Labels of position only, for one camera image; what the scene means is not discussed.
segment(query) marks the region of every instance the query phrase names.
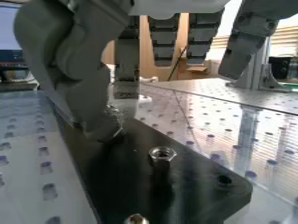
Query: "hex nut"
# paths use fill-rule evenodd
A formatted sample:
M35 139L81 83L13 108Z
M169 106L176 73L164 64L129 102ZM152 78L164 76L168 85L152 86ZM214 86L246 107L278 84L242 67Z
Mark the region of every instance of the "hex nut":
M176 151L166 146L157 146L150 149L149 156L153 162L168 161L170 162L177 156Z
M140 214L133 214L128 217L125 224L149 224L149 221Z

